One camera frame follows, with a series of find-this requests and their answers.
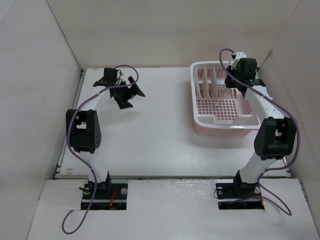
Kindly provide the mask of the orange sunburst plate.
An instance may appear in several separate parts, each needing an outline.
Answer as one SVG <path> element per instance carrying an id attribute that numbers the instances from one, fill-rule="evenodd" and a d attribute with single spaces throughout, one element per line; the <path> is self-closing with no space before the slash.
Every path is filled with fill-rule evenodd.
<path id="1" fill-rule="evenodd" d="M 208 88 L 208 76 L 207 76 L 207 69 L 205 67 L 201 69 L 197 69 L 196 72 L 198 84 L 202 83 L 202 95 L 204 99 L 209 98 L 209 88 Z"/>
<path id="2" fill-rule="evenodd" d="M 218 91 L 218 81 L 216 76 L 216 69 L 215 68 L 208 68 L 207 69 L 207 77 L 210 78 L 210 91 L 211 97 L 217 99 L 219 95 Z"/>

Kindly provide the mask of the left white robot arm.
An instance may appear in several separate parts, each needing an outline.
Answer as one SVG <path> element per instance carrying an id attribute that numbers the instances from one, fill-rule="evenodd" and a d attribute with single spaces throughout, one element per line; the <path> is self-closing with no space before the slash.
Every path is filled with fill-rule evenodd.
<path id="1" fill-rule="evenodd" d="M 127 64 L 116 67 L 106 67 L 102 76 L 93 83 L 89 97 L 75 109 L 68 109 L 65 114 L 67 147 L 76 158 L 84 163 L 91 175 L 88 180 L 89 194 L 96 193 L 105 199 L 111 195 L 112 182 L 110 174 L 100 173 L 96 163 L 81 158 L 77 153 L 94 154 L 102 143 L 102 132 L 98 118 L 98 111 L 109 100 L 115 100 L 118 107 L 132 108 L 129 100 L 135 96 L 145 97 L 137 85 L 138 71 Z"/>

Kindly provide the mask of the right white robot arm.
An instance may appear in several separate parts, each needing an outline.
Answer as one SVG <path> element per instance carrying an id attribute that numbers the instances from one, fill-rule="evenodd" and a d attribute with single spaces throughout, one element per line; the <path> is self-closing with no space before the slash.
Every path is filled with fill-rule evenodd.
<path id="1" fill-rule="evenodd" d="M 260 121 L 254 139 L 254 153 L 240 169 L 232 183 L 218 183 L 218 199 L 247 199 L 259 194 L 258 180 L 277 160 L 290 155 L 294 148 L 296 126 L 288 115 L 271 103 L 265 83 L 256 77 L 257 61 L 238 52 L 226 69 L 224 81 L 229 89 L 236 88 L 249 103 Z"/>

